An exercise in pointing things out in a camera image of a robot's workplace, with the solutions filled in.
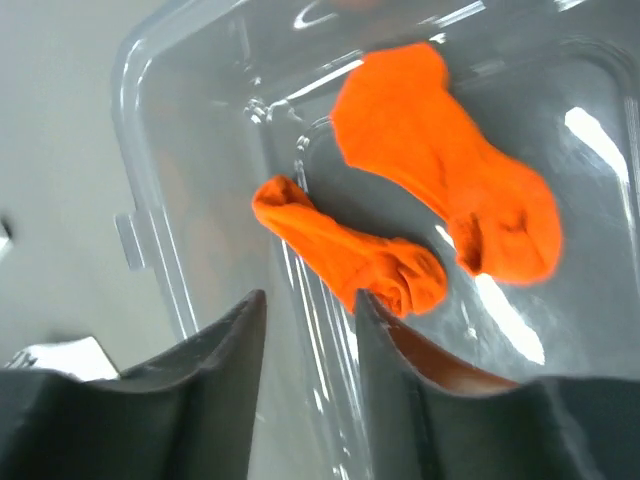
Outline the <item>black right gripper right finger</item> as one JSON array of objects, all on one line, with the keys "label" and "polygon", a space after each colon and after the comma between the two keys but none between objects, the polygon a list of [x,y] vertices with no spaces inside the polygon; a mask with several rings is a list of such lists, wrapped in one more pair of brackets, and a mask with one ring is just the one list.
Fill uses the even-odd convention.
[{"label": "black right gripper right finger", "polygon": [[476,368],[372,294],[355,306],[372,471],[378,479],[635,479],[639,385]]}]

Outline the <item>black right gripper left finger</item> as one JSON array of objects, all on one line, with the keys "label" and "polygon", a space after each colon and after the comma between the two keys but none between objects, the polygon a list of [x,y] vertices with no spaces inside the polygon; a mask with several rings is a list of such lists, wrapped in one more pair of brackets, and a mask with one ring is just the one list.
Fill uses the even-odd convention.
[{"label": "black right gripper left finger", "polygon": [[244,479],[266,335],[254,290],[117,380],[1,373],[5,479]]}]

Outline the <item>white and green shirt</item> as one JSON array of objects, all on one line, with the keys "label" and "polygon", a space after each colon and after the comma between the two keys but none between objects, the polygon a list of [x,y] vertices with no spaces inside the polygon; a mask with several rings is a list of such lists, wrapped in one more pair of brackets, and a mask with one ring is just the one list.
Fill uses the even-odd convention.
[{"label": "white and green shirt", "polygon": [[115,365],[93,336],[30,345],[18,351],[3,367],[52,370],[81,382],[116,380],[120,377]]}]

